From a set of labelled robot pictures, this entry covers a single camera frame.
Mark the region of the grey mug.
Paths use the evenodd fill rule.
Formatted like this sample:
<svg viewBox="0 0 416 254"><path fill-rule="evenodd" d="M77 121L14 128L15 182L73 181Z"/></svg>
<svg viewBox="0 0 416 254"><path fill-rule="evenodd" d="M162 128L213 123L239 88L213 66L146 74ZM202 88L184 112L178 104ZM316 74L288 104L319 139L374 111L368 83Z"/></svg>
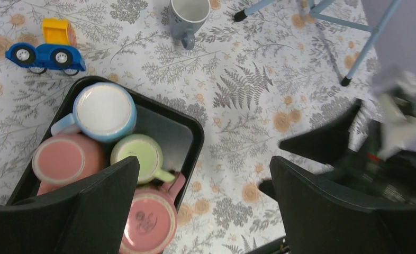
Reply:
<svg viewBox="0 0 416 254"><path fill-rule="evenodd" d="M179 40L184 49L192 50L195 33L209 17L210 10L209 0L170 0L168 17L171 37Z"/></svg>

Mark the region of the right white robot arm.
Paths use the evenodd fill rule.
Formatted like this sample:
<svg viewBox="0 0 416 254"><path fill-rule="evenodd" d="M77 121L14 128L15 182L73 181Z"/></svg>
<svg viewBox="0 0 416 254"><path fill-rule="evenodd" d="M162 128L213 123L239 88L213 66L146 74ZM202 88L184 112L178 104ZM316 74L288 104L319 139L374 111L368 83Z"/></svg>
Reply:
<svg viewBox="0 0 416 254"><path fill-rule="evenodd" d="M416 206L416 76L390 66L371 79L382 120L367 124L367 138L349 149L351 127L364 103L356 99L341 115L317 128L281 140L279 148L331 166L318 175L289 167L326 199L357 207Z"/></svg>

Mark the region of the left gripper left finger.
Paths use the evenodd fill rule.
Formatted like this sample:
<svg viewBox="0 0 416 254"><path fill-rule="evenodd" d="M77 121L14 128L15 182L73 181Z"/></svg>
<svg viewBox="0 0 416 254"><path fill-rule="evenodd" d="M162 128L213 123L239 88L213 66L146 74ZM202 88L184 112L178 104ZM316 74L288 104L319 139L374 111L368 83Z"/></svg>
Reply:
<svg viewBox="0 0 416 254"><path fill-rule="evenodd" d="M0 253L118 253L139 174L129 156L43 195L0 206Z"/></svg>

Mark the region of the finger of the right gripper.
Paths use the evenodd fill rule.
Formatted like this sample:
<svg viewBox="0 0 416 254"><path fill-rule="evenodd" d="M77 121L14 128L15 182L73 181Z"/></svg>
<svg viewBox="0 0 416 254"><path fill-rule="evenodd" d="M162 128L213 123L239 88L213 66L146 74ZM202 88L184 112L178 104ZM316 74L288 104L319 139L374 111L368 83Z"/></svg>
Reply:
<svg viewBox="0 0 416 254"><path fill-rule="evenodd" d="M276 192L276 188L273 184L272 179L263 179L259 185L259 190L264 193L266 196L270 197L271 199L275 200L276 202L279 201L278 194Z"/></svg>
<svg viewBox="0 0 416 254"><path fill-rule="evenodd" d="M336 119L311 131L281 140L278 147L329 167L313 175L345 176L361 173L363 159L359 153L349 149L349 143L350 128L362 104L362 100L354 100Z"/></svg>

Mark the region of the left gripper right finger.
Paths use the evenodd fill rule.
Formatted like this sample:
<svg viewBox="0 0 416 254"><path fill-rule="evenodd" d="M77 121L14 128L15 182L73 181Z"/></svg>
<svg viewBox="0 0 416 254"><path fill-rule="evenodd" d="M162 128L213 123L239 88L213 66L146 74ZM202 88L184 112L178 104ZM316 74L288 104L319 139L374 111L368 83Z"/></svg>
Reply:
<svg viewBox="0 0 416 254"><path fill-rule="evenodd" d="M269 166L291 253L416 253L416 205L363 194L280 156Z"/></svg>

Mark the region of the light green mug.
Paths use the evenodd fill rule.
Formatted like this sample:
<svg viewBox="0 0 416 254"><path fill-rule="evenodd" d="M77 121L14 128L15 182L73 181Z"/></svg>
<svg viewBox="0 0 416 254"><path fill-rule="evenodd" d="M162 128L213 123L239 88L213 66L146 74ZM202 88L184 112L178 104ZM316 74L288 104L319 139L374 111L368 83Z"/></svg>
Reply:
<svg viewBox="0 0 416 254"><path fill-rule="evenodd" d="M134 156L139 162L138 184L146 184L154 179L171 183L174 174L163 170L164 156L160 145L144 134L132 134L121 139L113 148L110 164L115 164L126 157Z"/></svg>

